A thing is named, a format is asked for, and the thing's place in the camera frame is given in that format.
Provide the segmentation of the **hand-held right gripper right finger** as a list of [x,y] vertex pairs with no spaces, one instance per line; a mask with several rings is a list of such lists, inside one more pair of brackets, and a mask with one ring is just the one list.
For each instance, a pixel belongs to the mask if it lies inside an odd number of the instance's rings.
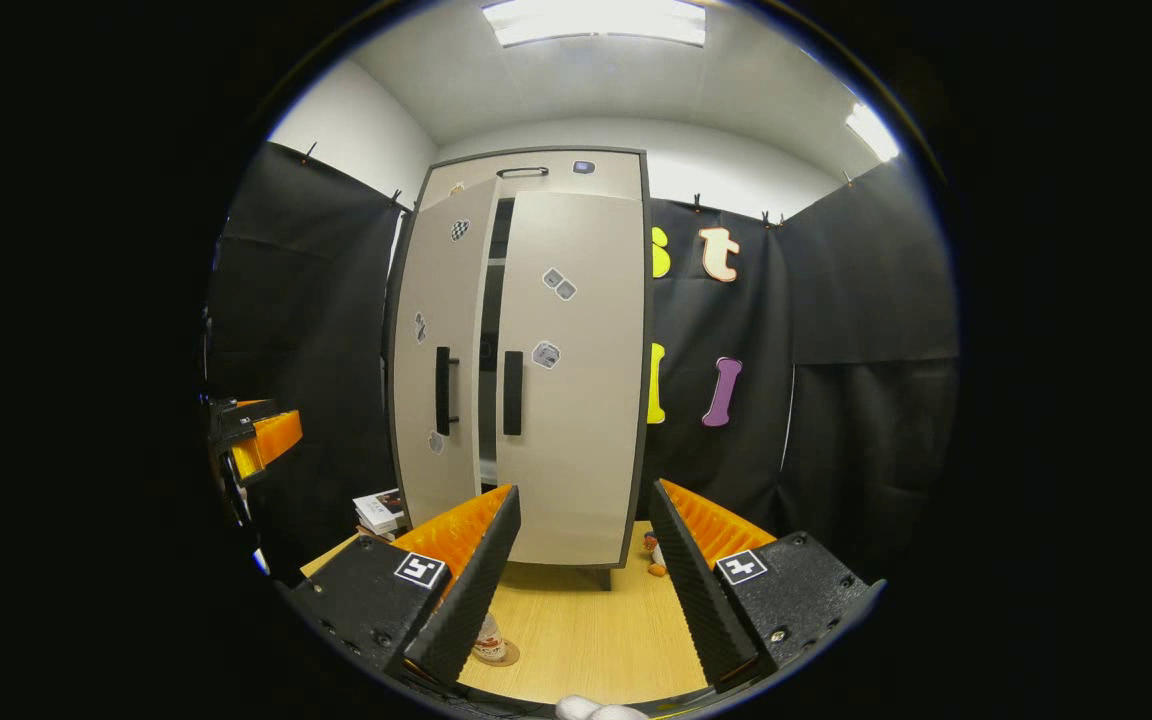
[[772,537],[668,480],[649,518],[704,679],[718,694],[781,682],[864,623],[884,579],[867,582],[812,535]]

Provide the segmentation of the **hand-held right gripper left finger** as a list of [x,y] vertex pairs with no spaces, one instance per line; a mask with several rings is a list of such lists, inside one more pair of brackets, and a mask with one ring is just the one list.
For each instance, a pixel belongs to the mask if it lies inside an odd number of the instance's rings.
[[356,536],[285,597],[365,673],[449,691],[520,528],[518,488],[499,486],[396,541]]

